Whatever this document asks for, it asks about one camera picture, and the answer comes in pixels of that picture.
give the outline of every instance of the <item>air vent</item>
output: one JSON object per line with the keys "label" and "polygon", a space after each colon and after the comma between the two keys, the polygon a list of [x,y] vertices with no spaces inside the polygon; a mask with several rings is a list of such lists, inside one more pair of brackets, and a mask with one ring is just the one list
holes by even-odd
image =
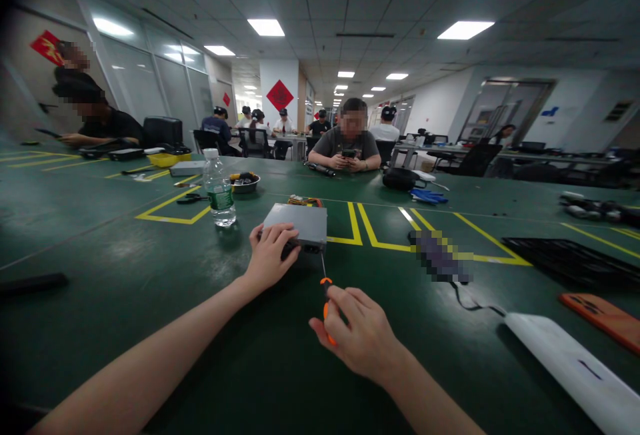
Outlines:
{"label": "air vent", "polygon": [[620,39],[606,37],[547,37],[549,42],[620,42]]}
{"label": "air vent", "polygon": [[182,35],[184,35],[185,37],[190,38],[191,40],[194,40],[194,38],[192,36],[190,36],[188,33],[178,29],[174,24],[167,22],[166,20],[164,20],[162,17],[154,14],[153,12],[151,12],[149,9],[146,9],[144,7],[142,7],[142,10],[144,10],[144,12],[148,13],[150,16],[155,17],[156,19],[158,19],[160,22],[170,26],[170,28],[172,28],[173,30],[176,30],[178,32],[180,32]]}
{"label": "air vent", "polygon": [[368,39],[392,39],[395,34],[385,34],[380,32],[373,33],[351,33],[351,32],[338,32],[336,37],[366,37]]}

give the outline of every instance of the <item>yellow container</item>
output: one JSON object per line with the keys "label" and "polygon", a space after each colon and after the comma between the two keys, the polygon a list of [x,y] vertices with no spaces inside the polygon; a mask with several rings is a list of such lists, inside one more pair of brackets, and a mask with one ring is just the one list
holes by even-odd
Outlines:
{"label": "yellow container", "polygon": [[167,167],[173,167],[178,162],[186,162],[191,160],[191,154],[182,154],[182,155],[172,155],[166,153],[159,153],[153,155],[147,155],[149,162],[154,164],[156,167],[161,167],[163,169]]}

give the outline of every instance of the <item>ceiling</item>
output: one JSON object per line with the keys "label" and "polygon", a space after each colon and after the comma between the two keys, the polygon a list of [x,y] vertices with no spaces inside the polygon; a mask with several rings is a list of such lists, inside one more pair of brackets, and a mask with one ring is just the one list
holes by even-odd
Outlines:
{"label": "ceiling", "polygon": [[[386,87],[370,99],[378,102],[477,64],[640,70],[640,0],[108,1],[148,18],[140,11],[145,7],[196,45],[224,45],[248,57],[232,60],[243,77],[237,91],[259,87],[260,58],[298,58],[324,105],[331,104],[336,84],[349,86],[343,99]],[[277,18],[286,37],[259,37],[247,18]],[[437,40],[458,20],[496,24],[469,41]],[[394,37],[336,37],[342,32]],[[556,37],[594,40],[548,40]],[[338,70],[355,76],[338,79]],[[385,80],[391,72],[409,76]]]}

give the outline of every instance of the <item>screwdriver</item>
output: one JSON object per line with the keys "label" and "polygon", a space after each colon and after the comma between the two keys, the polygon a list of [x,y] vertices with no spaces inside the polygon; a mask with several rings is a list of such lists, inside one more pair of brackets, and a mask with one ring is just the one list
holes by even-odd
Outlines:
{"label": "screwdriver", "polygon": [[[327,292],[329,291],[329,287],[333,285],[333,281],[327,277],[327,271],[325,270],[325,257],[320,252],[320,259],[322,260],[322,273],[325,275],[322,280],[320,280],[320,285],[325,289],[325,308],[323,309],[324,320],[327,320],[327,315],[329,314],[329,295]],[[329,338],[329,343],[331,345],[337,345],[335,340],[332,339],[331,335],[327,334]]]}

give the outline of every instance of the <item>red decoration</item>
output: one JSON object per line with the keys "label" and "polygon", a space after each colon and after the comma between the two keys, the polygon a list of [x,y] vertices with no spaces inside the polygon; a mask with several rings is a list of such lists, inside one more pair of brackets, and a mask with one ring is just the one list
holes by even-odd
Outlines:
{"label": "red decoration", "polygon": [[31,43],[30,47],[54,64],[64,65],[62,56],[60,56],[60,52],[56,48],[58,42],[60,40],[54,34],[44,31],[40,37]]}
{"label": "red decoration", "polygon": [[278,80],[267,94],[267,98],[277,111],[281,111],[293,100],[293,95],[282,81]]}

